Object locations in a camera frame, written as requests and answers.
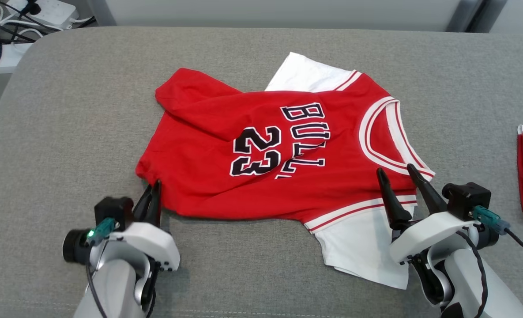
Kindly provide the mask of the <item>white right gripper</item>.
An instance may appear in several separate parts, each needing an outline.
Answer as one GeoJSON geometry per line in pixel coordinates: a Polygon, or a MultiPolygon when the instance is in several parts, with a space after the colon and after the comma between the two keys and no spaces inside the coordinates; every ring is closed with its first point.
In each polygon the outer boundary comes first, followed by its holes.
{"type": "Polygon", "coordinates": [[[403,208],[391,188],[390,180],[382,168],[376,170],[380,192],[392,230],[405,230],[390,244],[390,256],[396,263],[408,260],[426,248],[441,242],[465,226],[476,224],[475,220],[461,220],[447,212],[447,203],[413,164],[407,171],[419,190],[429,216],[410,226],[411,214],[403,208]]]}

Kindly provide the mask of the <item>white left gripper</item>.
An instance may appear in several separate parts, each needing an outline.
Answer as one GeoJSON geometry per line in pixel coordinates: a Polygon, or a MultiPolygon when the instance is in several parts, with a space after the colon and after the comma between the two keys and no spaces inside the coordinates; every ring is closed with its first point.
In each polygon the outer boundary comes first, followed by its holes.
{"type": "Polygon", "coordinates": [[[123,260],[137,272],[150,273],[157,262],[167,271],[178,270],[181,255],[174,238],[158,228],[161,223],[161,181],[147,185],[134,206],[136,221],[123,232],[114,232],[107,241],[107,260],[123,260]],[[149,222],[143,222],[149,211],[149,222]]]}

